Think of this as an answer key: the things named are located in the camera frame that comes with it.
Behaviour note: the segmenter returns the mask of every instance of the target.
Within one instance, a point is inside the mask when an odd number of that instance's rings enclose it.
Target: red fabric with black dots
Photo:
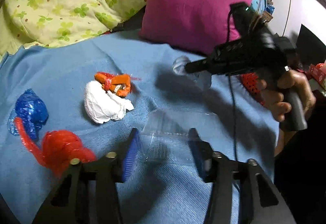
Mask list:
[[[251,96],[259,102],[261,105],[264,105],[264,101],[260,96],[260,90],[257,88],[257,79],[258,76],[255,73],[246,73],[240,75],[240,80],[243,86],[250,92]]]

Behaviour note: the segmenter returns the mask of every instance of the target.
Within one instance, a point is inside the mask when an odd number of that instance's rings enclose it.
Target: white crumpled paper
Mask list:
[[[85,87],[84,107],[88,116],[98,124],[109,120],[120,120],[126,110],[133,110],[130,100],[120,98],[110,91],[102,89],[98,81],[90,81]]]

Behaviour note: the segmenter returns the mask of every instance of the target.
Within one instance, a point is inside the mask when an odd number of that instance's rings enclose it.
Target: pillow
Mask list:
[[[226,42],[230,4],[252,0],[147,0],[140,36],[210,54]],[[240,37],[230,19],[230,41]]]

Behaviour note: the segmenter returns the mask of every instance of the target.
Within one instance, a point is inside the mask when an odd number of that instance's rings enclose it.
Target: person's arm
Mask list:
[[[278,80],[278,88],[288,89],[296,87],[299,97],[302,102],[305,117],[308,119],[311,116],[312,110],[316,103],[316,98],[311,91],[309,82],[303,73],[295,70],[287,71]],[[283,102],[284,95],[280,92],[267,90],[267,83],[264,80],[258,80],[258,89],[261,90],[261,96],[265,101],[265,106],[272,112],[276,121],[284,121],[284,114],[291,111],[291,104]],[[286,143],[295,135],[296,132],[284,132],[280,129],[278,145],[275,149],[275,155],[280,153]]]

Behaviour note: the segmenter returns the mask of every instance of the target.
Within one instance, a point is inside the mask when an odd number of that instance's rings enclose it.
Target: white wall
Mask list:
[[[275,11],[269,28],[282,36],[290,0],[273,0]],[[284,36],[296,42],[301,24],[326,44],[326,9],[316,0],[292,0]]]

